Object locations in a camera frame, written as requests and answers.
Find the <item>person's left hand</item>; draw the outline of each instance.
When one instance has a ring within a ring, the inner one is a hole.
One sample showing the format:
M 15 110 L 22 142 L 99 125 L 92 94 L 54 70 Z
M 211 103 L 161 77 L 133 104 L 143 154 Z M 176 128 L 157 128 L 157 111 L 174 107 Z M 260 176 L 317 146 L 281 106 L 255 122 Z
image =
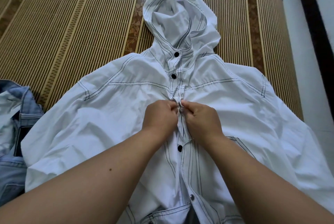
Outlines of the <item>person's left hand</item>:
M 148 105 L 142 130 L 153 132 L 163 143 L 177 126 L 177 111 L 177 104 L 174 101 L 158 100 Z

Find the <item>hood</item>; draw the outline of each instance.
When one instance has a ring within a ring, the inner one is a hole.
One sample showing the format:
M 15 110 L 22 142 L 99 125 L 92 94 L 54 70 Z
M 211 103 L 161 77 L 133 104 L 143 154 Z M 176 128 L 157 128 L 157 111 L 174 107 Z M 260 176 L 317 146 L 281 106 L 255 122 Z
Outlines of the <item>hood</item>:
M 162 49 L 212 53 L 220 40 L 217 17 L 203 0 L 146 0 L 143 17 Z

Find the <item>white hooded jacket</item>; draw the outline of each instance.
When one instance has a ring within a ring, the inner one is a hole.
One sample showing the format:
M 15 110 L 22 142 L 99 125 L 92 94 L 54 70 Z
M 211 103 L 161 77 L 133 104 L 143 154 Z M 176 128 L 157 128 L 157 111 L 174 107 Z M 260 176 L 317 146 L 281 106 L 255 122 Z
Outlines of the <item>white hooded jacket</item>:
M 147 0 L 143 16 L 152 47 L 84 76 L 24 138 L 26 191 L 137 133 L 148 104 L 185 99 L 215 108 L 226 136 L 334 213 L 334 179 L 315 135 L 257 69 L 214 53 L 220 35 L 211 9 L 202 0 Z M 190 205 L 201 223 L 243 223 L 179 113 L 119 223 L 183 223 Z

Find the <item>person's right arm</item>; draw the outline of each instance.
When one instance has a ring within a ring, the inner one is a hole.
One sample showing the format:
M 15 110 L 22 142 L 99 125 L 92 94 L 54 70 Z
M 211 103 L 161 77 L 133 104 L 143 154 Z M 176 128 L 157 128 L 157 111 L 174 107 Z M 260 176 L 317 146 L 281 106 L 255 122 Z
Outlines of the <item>person's right arm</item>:
M 215 109 L 181 103 L 191 136 L 216 163 L 245 223 L 334 223 L 329 211 L 225 137 Z

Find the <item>hand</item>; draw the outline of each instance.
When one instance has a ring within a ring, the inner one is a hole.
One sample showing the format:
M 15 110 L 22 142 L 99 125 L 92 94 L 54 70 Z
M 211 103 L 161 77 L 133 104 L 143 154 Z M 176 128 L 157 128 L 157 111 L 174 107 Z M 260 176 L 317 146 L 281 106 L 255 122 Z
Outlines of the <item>hand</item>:
M 181 100 L 190 135 L 205 149 L 212 140 L 224 138 L 218 114 L 204 104 Z
M 177 104 L 169 100 L 158 100 L 147 106 L 142 130 L 158 135 L 163 143 L 177 126 Z

